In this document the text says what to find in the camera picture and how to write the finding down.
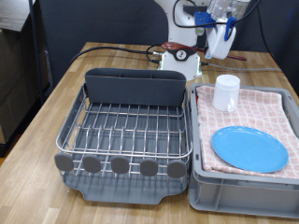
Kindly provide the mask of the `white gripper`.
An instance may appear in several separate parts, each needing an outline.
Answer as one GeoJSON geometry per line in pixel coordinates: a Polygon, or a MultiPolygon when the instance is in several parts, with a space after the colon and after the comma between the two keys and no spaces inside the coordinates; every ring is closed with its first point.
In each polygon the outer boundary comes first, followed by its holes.
{"type": "Polygon", "coordinates": [[[226,33],[225,25],[217,25],[213,28],[206,28],[207,51],[205,58],[225,59],[230,51],[230,48],[235,40],[236,28],[234,27],[231,35],[227,40],[224,40],[226,33]]]}

